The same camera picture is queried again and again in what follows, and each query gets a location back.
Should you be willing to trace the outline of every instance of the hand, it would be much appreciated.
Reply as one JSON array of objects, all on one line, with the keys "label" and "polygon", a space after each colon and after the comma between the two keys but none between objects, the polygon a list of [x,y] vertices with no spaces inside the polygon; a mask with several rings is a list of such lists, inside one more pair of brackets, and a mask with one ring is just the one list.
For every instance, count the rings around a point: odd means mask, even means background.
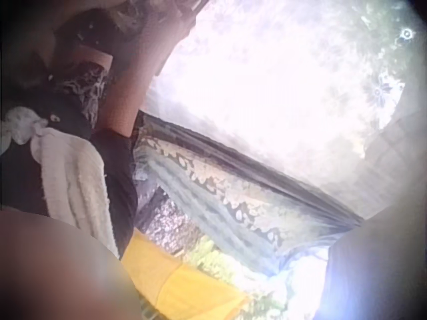
[{"label": "hand", "polygon": [[161,68],[175,46],[195,25],[196,14],[190,9],[178,8],[175,0],[167,0],[166,8],[164,13],[150,9],[139,36],[139,58],[150,75]]}]

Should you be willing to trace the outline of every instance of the white ruffled fabric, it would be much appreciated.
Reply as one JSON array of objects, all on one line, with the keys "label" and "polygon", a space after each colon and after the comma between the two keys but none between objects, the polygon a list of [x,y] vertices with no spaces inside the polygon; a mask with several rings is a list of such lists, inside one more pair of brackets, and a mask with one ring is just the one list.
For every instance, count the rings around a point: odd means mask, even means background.
[{"label": "white ruffled fabric", "polygon": [[101,155],[90,142],[47,124],[26,107],[10,110],[1,126],[1,152],[11,140],[19,145],[31,140],[50,217],[88,232],[119,257]]}]

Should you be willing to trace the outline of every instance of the yellow object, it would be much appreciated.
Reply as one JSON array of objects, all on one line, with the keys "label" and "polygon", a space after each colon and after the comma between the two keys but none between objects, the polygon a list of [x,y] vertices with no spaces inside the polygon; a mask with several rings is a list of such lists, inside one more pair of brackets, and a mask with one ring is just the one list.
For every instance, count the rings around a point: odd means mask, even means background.
[{"label": "yellow object", "polygon": [[245,293],[183,264],[135,230],[123,259],[136,289],[170,320],[231,320]]}]

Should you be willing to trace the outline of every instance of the yellow fabric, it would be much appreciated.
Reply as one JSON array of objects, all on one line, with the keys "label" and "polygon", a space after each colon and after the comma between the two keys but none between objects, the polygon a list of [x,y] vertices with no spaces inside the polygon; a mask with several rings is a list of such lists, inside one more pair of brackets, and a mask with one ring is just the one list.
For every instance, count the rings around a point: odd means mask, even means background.
[{"label": "yellow fabric", "polygon": [[230,320],[248,297],[183,264],[135,230],[121,260],[137,290],[170,320]]}]

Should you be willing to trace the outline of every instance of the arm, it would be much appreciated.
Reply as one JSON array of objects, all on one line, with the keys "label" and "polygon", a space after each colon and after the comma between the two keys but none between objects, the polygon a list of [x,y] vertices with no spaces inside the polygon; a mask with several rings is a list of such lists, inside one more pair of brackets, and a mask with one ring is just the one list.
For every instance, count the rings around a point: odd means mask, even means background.
[{"label": "arm", "polygon": [[184,15],[169,2],[166,17],[159,21],[156,12],[149,12],[146,25],[136,40],[136,54],[131,67],[107,92],[99,114],[98,129],[110,129],[130,137],[139,108],[143,105],[149,84],[176,44],[194,26],[195,13]]}]

